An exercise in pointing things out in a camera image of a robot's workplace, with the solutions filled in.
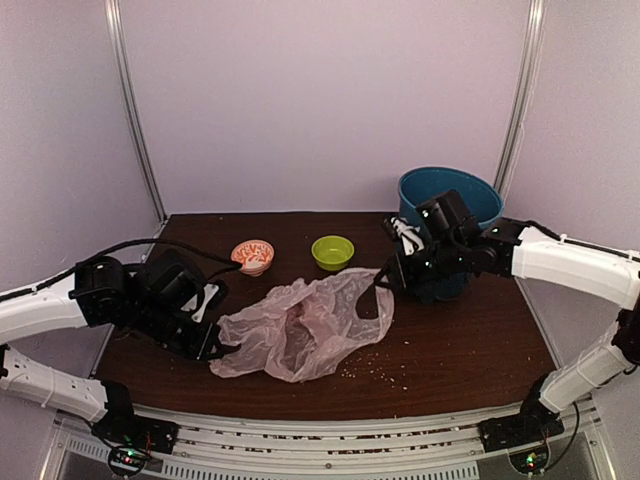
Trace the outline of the blue plastic trash bin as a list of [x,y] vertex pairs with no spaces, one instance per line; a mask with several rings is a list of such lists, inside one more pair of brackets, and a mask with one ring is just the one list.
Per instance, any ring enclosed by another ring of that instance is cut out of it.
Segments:
[[[460,170],[421,167],[400,178],[398,193],[397,216],[419,229],[425,246],[460,242],[472,248],[469,276],[500,271],[502,251],[491,226],[503,212],[503,200],[491,185]],[[463,290],[406,292],[429,304],[454,300]]]

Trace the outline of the aluminium front rail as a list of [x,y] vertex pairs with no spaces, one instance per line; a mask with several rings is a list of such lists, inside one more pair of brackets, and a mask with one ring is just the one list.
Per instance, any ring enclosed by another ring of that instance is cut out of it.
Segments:
[[270,421],[138,407],[179,430],[142,479],[527,479],[526,459],[551,456],[545,479],[614,479],[617,474],[591,399],[562,416],[564,433],[487,451],[481,421],[516,404],[422,417],[361,421]]

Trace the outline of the right aluminium frame post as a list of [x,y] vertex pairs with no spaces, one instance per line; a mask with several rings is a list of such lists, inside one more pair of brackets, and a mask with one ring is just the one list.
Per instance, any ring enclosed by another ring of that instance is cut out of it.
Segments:
[[524,138],[525,117],[533,98],[543,40],[546,4],[544,0],[529,2],[516,89],[494,179],[494,188],[503,201],[506,201],[513,181],[521,142]]

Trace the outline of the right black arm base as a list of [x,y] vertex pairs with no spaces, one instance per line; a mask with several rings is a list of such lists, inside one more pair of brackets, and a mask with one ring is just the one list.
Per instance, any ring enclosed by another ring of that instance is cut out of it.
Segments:
[[558,413],[539,401],[543,380],[536,381],[513,415],[489,418],[478,424],[485,453],[516,449],[509,455],[520,474],[540,475],[551,463],[549,439],[565,431]]

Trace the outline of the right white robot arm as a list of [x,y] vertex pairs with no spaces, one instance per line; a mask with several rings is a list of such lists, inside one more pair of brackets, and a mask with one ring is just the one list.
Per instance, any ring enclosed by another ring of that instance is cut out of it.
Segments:
[[456,274],[490,273],[541,280],[605,299],[620,312],[571,363],[539,380],[513,419],[519,440],[535,440],[579,397],[639,364],[639,254],[558,235],[533,221],[500,218],[486,229],[471,219],[456,227],[417,228],[390,216],[383,222],[399,249],[375,283],[416,294]]

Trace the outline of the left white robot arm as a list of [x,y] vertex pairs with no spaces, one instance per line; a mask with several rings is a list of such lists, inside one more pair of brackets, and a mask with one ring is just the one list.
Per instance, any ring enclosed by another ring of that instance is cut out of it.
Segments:
[[1,297],[1,388],[90,423],[105,425],[123,444],[144,433],[126,386],[89,380],[38,363],[13,342],[63,329],[112,325],[151,339],[189,360],[208,361],[221,352],[218,333],[204,322],[208,309],[227,294],[189,262],[173,258],[155,265],[124,265],[105,256]]

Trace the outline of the red patterned white bowl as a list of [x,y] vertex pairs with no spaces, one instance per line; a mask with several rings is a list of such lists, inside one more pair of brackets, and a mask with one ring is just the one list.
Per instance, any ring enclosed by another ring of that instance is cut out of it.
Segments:
[[274,247],[265,240],[252,239],[236,245],[231,252],[231,259],[242,265],[240,272],[258,277],[266,272],[275,257]]

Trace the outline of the pink plastic trash bag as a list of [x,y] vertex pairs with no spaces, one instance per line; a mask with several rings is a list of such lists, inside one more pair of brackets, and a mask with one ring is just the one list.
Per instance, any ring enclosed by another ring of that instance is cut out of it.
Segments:
[[220,378],[254,372],[300,383],[332,375],[354,351],[389,331],[395,299],[378,287],[378,271],[347,268],[307,283],[299,278],[219,319],[220,339],[238,351],[209,362]]

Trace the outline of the green plastic bowl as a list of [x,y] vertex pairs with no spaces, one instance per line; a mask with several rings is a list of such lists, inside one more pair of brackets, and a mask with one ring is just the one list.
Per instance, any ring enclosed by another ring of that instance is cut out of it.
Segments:
[[354,244],[347,238],[328,235],[318,238],[311,246],[316,265],[325,271],[335,272],[346,268],[355,254]]

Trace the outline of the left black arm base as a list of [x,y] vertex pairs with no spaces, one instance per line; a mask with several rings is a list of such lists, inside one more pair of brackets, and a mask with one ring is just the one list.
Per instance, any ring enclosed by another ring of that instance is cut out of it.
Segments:
[[128,389],[120,383],[100,381],[100,385],[106,393],[106,413],[88,426],[109,449],[107,466],[115,475],[131,478],[156,461],[153,453],[173,452],[177,423],[136,414]]

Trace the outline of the aluminium frame post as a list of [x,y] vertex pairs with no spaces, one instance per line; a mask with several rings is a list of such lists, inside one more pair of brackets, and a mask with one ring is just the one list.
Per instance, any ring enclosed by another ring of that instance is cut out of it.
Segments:
[[164,224],[168,219],[168,215],[151,165],[134,92],[134,85],[127,55],[124,27],[122,23],[121,2],[117,0],[105,0],[104,9],[107,30],[114,53],[120,89],[124,102],[125,119],[133,142],[136,160],[140,167],[143,183],[151,200],[155,216],[160,224]]
[[543,40],[546,4],[544,0],[529,2],[516,89],[494,179],[494,188],[503,201],[506,201],[513,181],[521,142],[524,138],[525,117],[533,98]]

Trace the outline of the left aluminium frame post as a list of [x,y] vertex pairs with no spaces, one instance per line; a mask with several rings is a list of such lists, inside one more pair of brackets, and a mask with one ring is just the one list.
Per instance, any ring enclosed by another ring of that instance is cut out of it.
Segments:
[[168,215],[151,165],[134,92],[134,85],[127,55],[124,27],[122,23],[121,2],[117,0],[105,0],[104,9],[107,30],[114,53],[120,89],[124,102],[125,119],[133,142],[136,160],[140,167],[143,183],[151,200],[155,216],[160,224],[164,224],[168,219]]

